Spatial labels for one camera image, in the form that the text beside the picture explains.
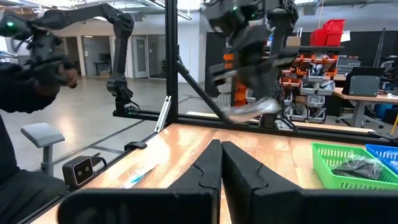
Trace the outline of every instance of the hand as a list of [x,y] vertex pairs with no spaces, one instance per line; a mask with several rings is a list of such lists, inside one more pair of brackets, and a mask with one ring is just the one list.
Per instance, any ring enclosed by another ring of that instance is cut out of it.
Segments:
[[76,69],[65,69],[63,65],[60,65],[58,68],[58,74],[63,75],[67,78],[67,87],[72,89],[76,88],[78,78],[78,73]]

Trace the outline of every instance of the chair armrest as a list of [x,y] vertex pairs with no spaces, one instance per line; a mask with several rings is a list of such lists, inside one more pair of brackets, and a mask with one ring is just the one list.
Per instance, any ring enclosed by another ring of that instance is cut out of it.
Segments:
[[30,124],[21,127],[21,133],[37,148],[43,148],[65,140],[63,134],[47,123]]

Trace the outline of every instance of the gray floor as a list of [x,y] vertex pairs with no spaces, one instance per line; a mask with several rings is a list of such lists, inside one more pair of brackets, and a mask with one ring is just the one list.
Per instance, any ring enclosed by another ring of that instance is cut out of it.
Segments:
[[[74,90],[64,88],[55,102],[32,114],[1,112],[10,137],[14,143],[18,164],[21,168],[34,170],[42,160],[42,151],[36,149],[21,133],[23,125],[46,122],[61,130],[66,141],[54,146],[53,159],[57,161],[55,176],[62,178],[62,164],[70,159],[97,152],[110,161],[123,151],[130,141],[139,141],[154,131],[155,122],[136,119],[115,118],[114,98],[105,87],[106,78],[84,78]],[[165,80],[129,80],[134,92],[133,100],[145,110],[160,111],[165,99]],[[205,102],[197,98],[188,84],[178,86],[179,113],[189,111],[211,112]],[[336,118],[327,118],[335,124]],[[366,128],[377,129],[377,125],[366,123]],[[384,131],[391,130],[386,124]]]

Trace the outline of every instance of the person's arm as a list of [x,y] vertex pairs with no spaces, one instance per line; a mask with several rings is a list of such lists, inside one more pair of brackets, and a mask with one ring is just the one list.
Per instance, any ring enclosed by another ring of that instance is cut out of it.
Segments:
[[18,80],[12,74],[0,74],[0,109],[12,112],[32,113],[51,104],[59,87],[40,87],[37,80]]

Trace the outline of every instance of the blue basket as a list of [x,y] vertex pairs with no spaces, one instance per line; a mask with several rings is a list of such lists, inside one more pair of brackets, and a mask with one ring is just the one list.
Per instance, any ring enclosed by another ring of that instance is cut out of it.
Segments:
[[379,158],[380,161],[386,165],[395,174],[398,174],[398,147],[378,146],[366,144],[366,149],[374,157]]

